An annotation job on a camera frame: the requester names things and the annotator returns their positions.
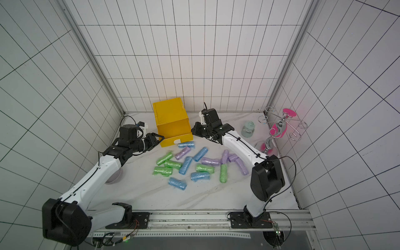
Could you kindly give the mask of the yellow plastic drawer cabinet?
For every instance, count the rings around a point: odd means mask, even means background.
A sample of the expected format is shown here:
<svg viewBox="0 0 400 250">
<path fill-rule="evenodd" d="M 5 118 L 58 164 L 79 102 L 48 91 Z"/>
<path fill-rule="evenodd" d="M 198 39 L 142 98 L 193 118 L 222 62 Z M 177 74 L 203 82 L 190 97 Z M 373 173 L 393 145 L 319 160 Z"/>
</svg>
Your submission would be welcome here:
<svg viewBox="0 0 400 250">
<path fill-rule="evenodd" d="M 188 115 L 181 98 L 153 103 L 158 134 L 164 136 L 161 147 L 193 140 Z"/>
</svg>

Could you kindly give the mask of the green bag roll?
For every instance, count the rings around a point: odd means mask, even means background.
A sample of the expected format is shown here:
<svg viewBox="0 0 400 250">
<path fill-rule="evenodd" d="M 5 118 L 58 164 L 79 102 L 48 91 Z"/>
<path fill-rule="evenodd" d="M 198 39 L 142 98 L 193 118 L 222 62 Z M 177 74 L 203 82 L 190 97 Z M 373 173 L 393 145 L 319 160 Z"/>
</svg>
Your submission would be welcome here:
<svg viewBox="0 0 400 250">
<path fill-rule="evenodd" d="M 173 169 L 169 167 L 155 167 L 153 175 L 162 175 L 163 177 L 169 177 L 173 173 Z"/>
<path fill-rule="evenodd" d="M 207 165 L 202 165 L 202 164 L 197 164 L 196 166 L 196 171 L 197 172 L 207 172 L 209 174 L 214 174 L 215 173 L 215 168 L 213 166 L 207 166 Z"/>
<path fill-rule="evenodd" d="M 174 154 L 172 152 L 168 152 L 166 155 L 164 155 L 163 157 L 159 158 L 156 161 L 157 166 L 162 165 L 165 161 L 170 160 L 171 158 L 173 158 Z"/>
<path fill-rule="evenodd" d="M 173 160 L 167 160 L 164 162 L 164 166 L 167 168 L 173 168 L 179 170 L 182 167 L 182 163 Z"/>
</svg>

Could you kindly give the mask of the green bag roll vertical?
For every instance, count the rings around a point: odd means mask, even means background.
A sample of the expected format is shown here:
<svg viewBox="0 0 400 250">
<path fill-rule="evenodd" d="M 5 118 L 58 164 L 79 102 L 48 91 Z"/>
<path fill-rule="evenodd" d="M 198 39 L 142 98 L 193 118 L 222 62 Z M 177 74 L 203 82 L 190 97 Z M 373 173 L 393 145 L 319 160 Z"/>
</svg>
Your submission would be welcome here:
<svg viewBox="0 0 400 250">
<path fill-rule="evenodd" d="M 226 164 L 222 164 L 220 166 L 220 182 L 226 183 L 228 179 L 228 166 Z"/>
</svg>

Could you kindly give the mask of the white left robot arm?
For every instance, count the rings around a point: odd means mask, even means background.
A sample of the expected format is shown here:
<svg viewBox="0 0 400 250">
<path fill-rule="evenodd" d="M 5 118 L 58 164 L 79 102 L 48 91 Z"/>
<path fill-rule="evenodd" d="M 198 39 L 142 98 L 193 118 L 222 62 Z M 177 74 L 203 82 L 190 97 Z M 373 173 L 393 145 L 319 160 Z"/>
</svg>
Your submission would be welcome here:
<svg viewBox="0 0 400 250">
<path fill-rule="evenodd" d="M 69 246 L 79 246 L 87 236 L 109 225 L 132 226 L 132 207 L 113 203 L 108 209 L 89 211 L 100 188 L 133 156 L 151 151 L 165 138 L 146 133 L 146 124 L 123 125 L 119 137 L 99 157 L 96 165 L 69 191 L 58 199 L 48 199 L 42 206 L 43 237 Z"/>
</svg>

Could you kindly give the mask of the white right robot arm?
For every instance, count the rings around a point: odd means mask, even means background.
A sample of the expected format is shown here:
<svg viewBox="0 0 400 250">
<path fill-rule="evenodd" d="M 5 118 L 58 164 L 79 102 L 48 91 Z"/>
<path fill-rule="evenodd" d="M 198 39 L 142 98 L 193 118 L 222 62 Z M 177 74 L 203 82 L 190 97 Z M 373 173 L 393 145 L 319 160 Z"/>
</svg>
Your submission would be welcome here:
<svg viewBox="0 0 400 250">
<path fill-rule="evenodd" d="M 251 167 L 250 188 L 252 196 L 244 207 L 249 217 L 257 218 L 263 214 L 267 202 L 285 186 L 280 160 L 267 156 L 247 143 L 234 131 L 230 124 L 213 127 L 196 122 L 192 134 L 217 142 L 236 154 L 246 167 Z"/>
</svg>

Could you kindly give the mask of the blue bag roll near drawer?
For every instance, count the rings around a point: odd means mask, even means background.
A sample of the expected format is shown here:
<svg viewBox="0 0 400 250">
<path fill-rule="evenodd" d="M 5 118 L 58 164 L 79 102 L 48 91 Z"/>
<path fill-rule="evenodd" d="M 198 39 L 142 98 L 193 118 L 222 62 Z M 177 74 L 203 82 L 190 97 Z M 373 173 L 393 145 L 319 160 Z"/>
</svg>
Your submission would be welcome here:
<svg viewBox="0 0 400 250">
<path fill-rule="evenodd" d="M 195 148 L 195 142 L 194 141 L 188 141 L 188 142 L 183 142 L 178 144 L 179 148 Z"/>
</svg>

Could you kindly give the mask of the purple bag roll upper left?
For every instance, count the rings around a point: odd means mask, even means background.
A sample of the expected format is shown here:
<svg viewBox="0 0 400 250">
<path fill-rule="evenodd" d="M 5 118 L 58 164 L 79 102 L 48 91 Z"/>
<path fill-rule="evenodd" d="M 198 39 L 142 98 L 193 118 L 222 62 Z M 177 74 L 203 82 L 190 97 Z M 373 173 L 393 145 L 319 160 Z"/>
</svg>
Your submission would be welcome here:
<svg viewBox="0 0 400 250">
<path fill-rule="evenodd" d="M 180 160 L 181 158 L 183 158 L 187 153 L 189 153 L 191 151 L 191 148 L 189 147 L 184 147 L 179 153 L 177 153 L 175 155 L 175 159 L 176 160 Z"/>
</svg>

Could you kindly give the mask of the blue bag roll upper middle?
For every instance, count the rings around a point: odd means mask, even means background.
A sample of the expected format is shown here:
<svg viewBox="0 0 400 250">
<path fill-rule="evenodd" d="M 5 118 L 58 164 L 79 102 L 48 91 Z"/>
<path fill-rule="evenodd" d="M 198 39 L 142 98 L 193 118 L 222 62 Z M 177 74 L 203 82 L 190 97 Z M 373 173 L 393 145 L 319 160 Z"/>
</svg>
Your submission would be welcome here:
<svg viewBox="0 0 400 250">
<path fill-rule="evenodd" d="M 203 147 L 194 157 L 193 160 L 195 162 L 199 162 L 208 152 L 207 147 Z"/>
</svg>

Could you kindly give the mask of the purple bag roll centre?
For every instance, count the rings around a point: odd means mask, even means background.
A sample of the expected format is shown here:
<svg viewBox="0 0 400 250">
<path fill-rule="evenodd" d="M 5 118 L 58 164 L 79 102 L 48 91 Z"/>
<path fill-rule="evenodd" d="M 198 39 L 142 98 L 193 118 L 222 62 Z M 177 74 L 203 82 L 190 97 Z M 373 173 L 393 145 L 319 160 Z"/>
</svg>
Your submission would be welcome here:
<svg viewBox="0 0 400 250">
<path fill-rule="evenodd" d="M 218 167 L 220 165 L 220 159 L 211 159 L 211 158 L 203 157 L 201 159 L 201 164 L 207 165 L 207 166 Z"/>
</svg>

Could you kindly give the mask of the purple bag roll upright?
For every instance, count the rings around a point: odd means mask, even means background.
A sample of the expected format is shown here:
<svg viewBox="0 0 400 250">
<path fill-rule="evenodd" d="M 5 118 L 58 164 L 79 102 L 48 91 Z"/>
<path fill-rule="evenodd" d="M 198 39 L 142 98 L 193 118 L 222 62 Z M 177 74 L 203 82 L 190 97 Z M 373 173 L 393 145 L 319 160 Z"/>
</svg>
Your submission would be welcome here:
<svg viewBox="0 0 400 250">
<path fill-rule="evenodd" d="M 220 160 L 220 164 L 221 165 L 226 164 L 227 161 L 228 161 L 228 158 L 229 158 L 229 151 L 228 150 L 224 150 L 224 152 L 222 154 L 222 157 L 221 157 L 221 160 Z"/>
</svg>

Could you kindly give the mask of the blue bag roll lower left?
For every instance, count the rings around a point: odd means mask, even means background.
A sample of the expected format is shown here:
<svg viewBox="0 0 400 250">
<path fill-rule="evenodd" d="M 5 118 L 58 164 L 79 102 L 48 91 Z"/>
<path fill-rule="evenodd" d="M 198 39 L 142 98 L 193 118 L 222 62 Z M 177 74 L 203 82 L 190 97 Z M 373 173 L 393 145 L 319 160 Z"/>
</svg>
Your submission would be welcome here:
<svg viewBox="0 0 400 250">
<path fill-rule="evenodd" d="M 168 184 L 169 184 L 170 186 L 173 186 L 173 187 L 175 187 L 175 188 L 178 188 L 178 189 L 180 189 L 180 190 L 182 190 L 182 191 L 184 191 L 184 190 L 186 189 L 186 187 L 187 187 L 187 183 L 186 183 L 184 180 L 178 180 L 178 179 L 173 178 L 173 177 L 171 177 L 171 178 L 168 180 Z"/>
</svg>

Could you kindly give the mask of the pale green jar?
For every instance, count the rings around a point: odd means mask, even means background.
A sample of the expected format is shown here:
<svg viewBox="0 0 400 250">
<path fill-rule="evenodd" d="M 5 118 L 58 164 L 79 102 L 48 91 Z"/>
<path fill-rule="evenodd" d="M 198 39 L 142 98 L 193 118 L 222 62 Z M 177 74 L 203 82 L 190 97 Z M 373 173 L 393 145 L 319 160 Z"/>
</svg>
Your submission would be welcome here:
<svg viewBox="0 0 400 250">
<path fill-rule="evenodd" d="M 255 124 L 252 121 L 247 121 L 241 131 L 241 134 L 245 138 L 252 137 L 255 131 Z"/>
</svg>

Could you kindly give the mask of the lavender bowl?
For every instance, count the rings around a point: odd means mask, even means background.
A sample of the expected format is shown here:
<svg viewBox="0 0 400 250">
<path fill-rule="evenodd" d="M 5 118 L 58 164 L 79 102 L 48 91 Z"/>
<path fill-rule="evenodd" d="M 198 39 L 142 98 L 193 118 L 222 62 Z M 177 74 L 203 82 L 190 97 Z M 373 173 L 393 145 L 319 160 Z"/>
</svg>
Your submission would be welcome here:
<svg viewBox="0 0 400 250">
<path fill-rule="evenodd" d="M 115 182 L 117 182 L 120 179 L 120 176 L 122 174 L 122 169 L 120 168 L 119 170 L 117 170 L 115 173 L 113 173 L 105 182 L 106 184 L 113 184 Z"/>
</svg>

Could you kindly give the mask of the pink metal cup rack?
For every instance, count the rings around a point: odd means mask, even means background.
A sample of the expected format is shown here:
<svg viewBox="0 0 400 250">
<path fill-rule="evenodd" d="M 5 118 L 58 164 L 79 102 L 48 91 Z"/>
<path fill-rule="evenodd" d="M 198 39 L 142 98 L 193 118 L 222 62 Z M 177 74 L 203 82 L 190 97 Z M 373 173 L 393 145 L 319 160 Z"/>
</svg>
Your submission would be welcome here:
<svg viewBox="0 0 400 250">
<path fill-rule="evenodd" d="M 308 129 L 308 124 L 296 119 L 297 113 L 291 109 L 284 108 L 282 115 L 278 115 L 277 110 L 272 106 L 267 106 L 264 114 L 259 116 L 258 122 L 269 126 L 269 137 L 264 142 L 265 148 L 272 150 L 274 148 L 273 139 L 282 138 L 289 131 L 288 137 L 292 141 L 299 141 L 302 138 L 302 132 Z"/>
</svg>

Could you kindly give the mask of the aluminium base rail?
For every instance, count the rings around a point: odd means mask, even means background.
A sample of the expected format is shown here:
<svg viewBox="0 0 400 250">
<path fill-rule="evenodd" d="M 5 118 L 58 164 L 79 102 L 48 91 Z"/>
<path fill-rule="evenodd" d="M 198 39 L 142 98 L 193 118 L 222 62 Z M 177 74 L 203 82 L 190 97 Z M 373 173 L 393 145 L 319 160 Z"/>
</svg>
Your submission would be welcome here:
<svg viewBox="0 0 400 250">
<path fill-rule="evenodd" d="M 256 218 L 242 210 L 135 210 L 128 228 L 112 224 L 89 234 L 90 238 L 228 236 L 248 238 L 250 232 L 315 232 L 316 226 L 307 210 L 267 210 Z"/>
</svg>

